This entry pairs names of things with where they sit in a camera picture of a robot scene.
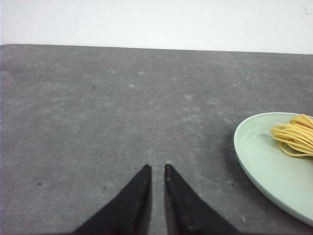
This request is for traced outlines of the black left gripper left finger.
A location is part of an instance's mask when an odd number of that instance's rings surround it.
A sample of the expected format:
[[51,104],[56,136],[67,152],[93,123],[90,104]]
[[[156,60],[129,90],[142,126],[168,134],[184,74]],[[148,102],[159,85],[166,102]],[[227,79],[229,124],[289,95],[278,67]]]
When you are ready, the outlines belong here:
[[148,164],[74,235],[147,235],[152,211],[152,168]]

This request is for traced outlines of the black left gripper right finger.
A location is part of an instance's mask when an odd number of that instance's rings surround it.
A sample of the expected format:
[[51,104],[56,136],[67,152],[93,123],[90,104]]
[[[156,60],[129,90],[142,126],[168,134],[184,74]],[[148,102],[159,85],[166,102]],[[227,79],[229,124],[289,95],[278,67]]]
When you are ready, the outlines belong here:
[[171,164],[164,169],[164,208],[169,235],[239,235],[206,204]]

